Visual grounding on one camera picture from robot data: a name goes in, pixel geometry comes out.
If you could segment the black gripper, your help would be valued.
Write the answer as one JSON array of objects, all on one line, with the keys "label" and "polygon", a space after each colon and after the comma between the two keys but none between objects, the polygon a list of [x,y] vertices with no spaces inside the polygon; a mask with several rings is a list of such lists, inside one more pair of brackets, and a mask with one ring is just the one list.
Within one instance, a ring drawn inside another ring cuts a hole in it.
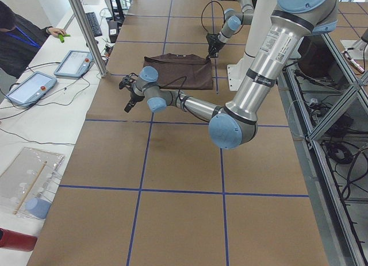
[{"label": "black gripper", "polygon": [[219,40],[219,34],[207,33],[206,40],[208,42],[208,57],[215,59],[219,56],[219,51],[224,47],[225,43]]},{"label": "black gripper", "polygon": [[130,112],[134,106],[135,103],[141,102],[143,100],[143,96],[142,95],[137,95],[134,91],[130,93],[130,101],[126,104],[124,111],[126,113]]}]

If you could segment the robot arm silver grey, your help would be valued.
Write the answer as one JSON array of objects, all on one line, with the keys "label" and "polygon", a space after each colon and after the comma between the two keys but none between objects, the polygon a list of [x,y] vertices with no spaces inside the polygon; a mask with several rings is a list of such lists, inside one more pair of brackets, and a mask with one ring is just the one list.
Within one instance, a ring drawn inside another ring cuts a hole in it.
[{"label": "robot arm silver grey", "polygon": [[252,0],[222,0],[222,1],[238,1],[241,11],[227,9],[223,11],[224,23],[219,33],[207,33],[206,40],[208,42],[209,58],[217,58],[219,51],[224,47],[228,40],[243,25],[251,25],[254,15],[254,5]]},{"label": "robot arm silver grey", "polygon": [[233,100],[216,106],[181,90],[162,90],[154,67],[144,67],[137,79],[124,78],[119,88],[127,88],[129,112],[136,103],[147,101],[153,113],[175,106],[208,122],[212,141],[221,149],[233,149],[251,141],[257,133],[259,107],[276,84],[277,77],[298,42],[305,36],[335,29],[339,0],[272,0],[271,26]]}]

